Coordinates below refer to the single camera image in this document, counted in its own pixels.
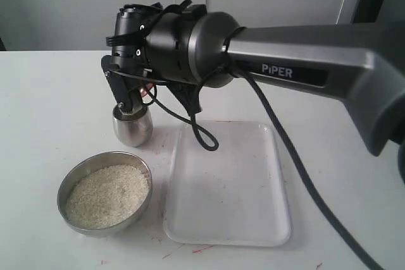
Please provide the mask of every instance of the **white rice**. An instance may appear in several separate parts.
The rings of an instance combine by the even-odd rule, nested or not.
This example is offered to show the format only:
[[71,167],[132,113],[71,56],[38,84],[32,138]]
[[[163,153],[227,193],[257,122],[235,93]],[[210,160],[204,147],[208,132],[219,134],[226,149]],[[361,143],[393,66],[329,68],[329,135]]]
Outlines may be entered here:
[[127,165],[103,168],[77,183],[66,202],[66,216],[81,228],[110,227],[134,213],[148,191],[140,169]]

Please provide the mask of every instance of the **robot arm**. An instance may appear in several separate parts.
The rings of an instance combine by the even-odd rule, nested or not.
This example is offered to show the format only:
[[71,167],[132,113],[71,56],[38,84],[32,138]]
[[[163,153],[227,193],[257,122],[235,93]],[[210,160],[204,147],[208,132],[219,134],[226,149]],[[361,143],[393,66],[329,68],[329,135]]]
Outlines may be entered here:
[[[259,82],[341,100],[373,155],[389,139],[405,138],[404,22],[240,28],[205,5],[178,7],[135,4],[118,13],[115,36],[107,39],[113,52],[102,66],[124,113],[142,108],[134,88],[145,82],[165,84],[188,113],[197,113],[196,85],[230,65]],[[206,85],[221,87],[232,77],[238,75],[218,74]]]

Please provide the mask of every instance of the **white table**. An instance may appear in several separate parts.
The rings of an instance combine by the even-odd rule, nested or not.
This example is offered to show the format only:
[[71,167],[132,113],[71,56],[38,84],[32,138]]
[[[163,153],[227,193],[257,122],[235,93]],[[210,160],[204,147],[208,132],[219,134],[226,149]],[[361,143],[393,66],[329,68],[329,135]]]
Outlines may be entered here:
[[[151,141],[140,149],[122,145],[111,124],[115,101],[100,67],[104,54],[0,52],[1,269],[365,269],[314,205],[279,139],[294,227],[285,245],[215,246],[193,253],[202,246],[168,239],[161,189],[180,123],[152,106]],[[383,267],[403,269],[405,186],[396,166],[397,146],[388,143],[373,157],[340,102],[262,88],[337,217]],[[166,89],[159,90],[159,98],[184,114]],[[201,104],[198,119],[270,124],[243,80],[203,89]],[[143,158],[151,167],[154,193],[142,219],[122,235],[89,238],[63,222],[56,192],[74,165],[108,150]]]

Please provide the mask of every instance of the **plastic tray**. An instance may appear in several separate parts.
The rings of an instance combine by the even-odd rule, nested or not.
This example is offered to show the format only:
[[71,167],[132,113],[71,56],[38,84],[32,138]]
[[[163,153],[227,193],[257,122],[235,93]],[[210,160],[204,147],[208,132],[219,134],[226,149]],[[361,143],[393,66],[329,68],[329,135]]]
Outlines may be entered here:
[[189,125],[173,152],[163,227],[174,241],[274,247],[291,235],[277,148],[270,127],[204,122],[218,139],[204,150]]

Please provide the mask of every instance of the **stainless steel bowl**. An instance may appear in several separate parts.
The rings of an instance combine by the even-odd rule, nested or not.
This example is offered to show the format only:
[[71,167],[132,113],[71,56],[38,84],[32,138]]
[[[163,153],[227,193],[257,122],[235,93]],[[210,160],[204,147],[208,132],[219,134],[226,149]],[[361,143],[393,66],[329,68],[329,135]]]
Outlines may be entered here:
[[[149,191],[145,198],[145,201],[140,205],[140,207],[127,219],[124,219],[122,222],[115,224],[113,226],[102,228],[102,229],[84,229],[79,226],[74,225],[69,221],[66,216],[66,201],[70,195],[70,192],[73,190],[74,186],[85,176],[89,175],[92,172],[95,172],[99,169],[103,169],[108,166],[114,166],[117,164],[127,164],[130,166],[135,166],[139,168],[142,173],[145,174],[147,178],[147,183],[149,185]],[[92,156],[80,164],[75,166],[62,181],[62,184],[59,187],[58,197],[56,203],[58,209],[63,219],[66,221],[69,227],[73,230],[90,236],[110,236],[114,235],[118,231],[125,229],[127,226],[135,222],[140,215],[146,210],[149,202],[151,201],[152,196],[152,175],[151,170],[149,170],[147,164],[139,157],[126,153],[126,152],[105,152],[95,156]]]
[[138,147],[147,142],[153,132],[151,113],[148,107],[131,115],[123,115],[115,106],[113,109],[113,126],[116,137],[124,145]]

